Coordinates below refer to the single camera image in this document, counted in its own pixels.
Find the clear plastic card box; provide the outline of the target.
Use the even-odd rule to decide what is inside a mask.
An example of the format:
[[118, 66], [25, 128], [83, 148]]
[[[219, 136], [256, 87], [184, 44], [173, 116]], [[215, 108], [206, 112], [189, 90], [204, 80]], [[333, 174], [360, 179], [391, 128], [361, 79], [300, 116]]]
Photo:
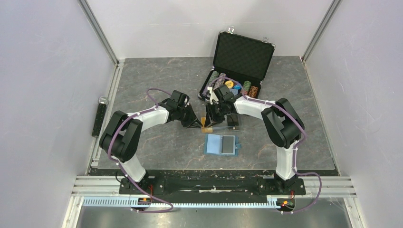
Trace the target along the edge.
[[217, 124], [215, 124], [214, 126], [211, 126], [211, 127], [202, 127], [201, 128], [202, 133], [218, 133], [218, 132], [224, 132], [224, 131], [233, 132], [233, 131], [228, 130], [226, 117], [225, 117], [225, 120], [222, 123], [217, 123]]

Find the dark card stack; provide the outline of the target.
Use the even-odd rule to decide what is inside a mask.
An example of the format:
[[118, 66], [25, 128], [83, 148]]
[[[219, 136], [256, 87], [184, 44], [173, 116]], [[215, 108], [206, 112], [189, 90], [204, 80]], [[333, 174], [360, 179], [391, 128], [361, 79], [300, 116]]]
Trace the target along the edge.
[[227, 115], [226, 120], [229, 131], [238, 131], [240, 129], [239, 116], [237, 114]]

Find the blue card holder wallet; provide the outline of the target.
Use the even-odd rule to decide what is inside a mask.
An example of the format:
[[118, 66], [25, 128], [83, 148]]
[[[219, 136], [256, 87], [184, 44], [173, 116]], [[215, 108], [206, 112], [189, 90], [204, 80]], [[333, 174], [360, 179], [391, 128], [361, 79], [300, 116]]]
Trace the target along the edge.
[[206, 134], [204, 154], [217, 156], [237, 156], [242, 145], [235, 135]]

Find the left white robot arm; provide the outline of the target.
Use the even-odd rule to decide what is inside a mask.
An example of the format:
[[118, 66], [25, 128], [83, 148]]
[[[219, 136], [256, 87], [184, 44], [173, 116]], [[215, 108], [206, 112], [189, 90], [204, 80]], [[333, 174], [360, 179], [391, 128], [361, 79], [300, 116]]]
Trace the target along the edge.
[[179, 121], [184, 128], [202, 127], [189, 96], [177, 90], [171, 92], [169, 98], [155, 102], [151, 108], [134, 113], [114, 112], [104, 129], [99, 147], [116, 163], [137, 193], [145, 193], [149, 189], [146, 169], [135, 154], [141, 133], [173, 121]]

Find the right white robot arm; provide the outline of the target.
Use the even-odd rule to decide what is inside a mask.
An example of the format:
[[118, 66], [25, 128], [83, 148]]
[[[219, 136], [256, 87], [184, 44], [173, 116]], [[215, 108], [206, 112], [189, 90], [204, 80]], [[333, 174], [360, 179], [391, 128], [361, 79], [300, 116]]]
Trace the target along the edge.
[[281, 194], [292, 190], [297, 180], [296, 150], [306, 133], [302, 120], [289, 100], [267, 101], [242, 93], [234, 95], [226, 85], [216, 89], [208, 87], [207, 93], [210, 100], [206, 104], [206, 127], [222, 123], [225, 116], [230, 114], [252, 116], [264, 122], [277, 150], [275, 189]]

